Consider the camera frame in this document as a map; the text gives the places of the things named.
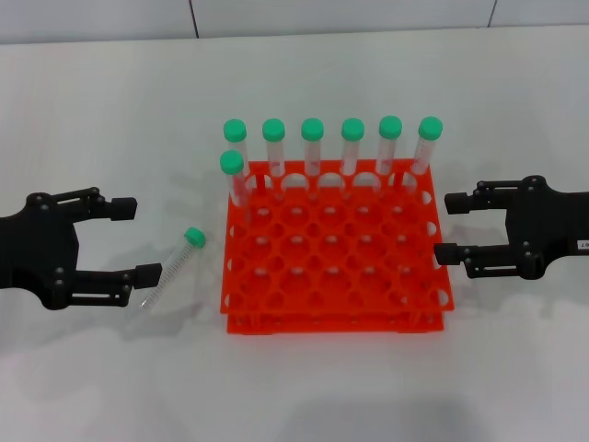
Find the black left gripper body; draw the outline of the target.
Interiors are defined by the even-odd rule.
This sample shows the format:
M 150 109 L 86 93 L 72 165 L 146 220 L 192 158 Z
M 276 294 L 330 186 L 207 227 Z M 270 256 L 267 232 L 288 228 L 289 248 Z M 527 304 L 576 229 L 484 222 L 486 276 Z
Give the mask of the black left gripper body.
M 24 207 L 1 218 L 1 287 L 37 296 L 47 309 L 64 309 L 71 300 L 79 242 L 65 213 L 74 195 L 29 195 Z

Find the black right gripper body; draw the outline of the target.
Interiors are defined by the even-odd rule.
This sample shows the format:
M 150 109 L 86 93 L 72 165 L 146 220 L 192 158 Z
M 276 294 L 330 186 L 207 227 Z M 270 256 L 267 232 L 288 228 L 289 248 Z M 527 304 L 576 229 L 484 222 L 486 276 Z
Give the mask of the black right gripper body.
M 519 275 L 537 280 L 554 261 L 588 254 L 588 193 L 558 192 L 542 176 L 527 177 L 505 225 Z

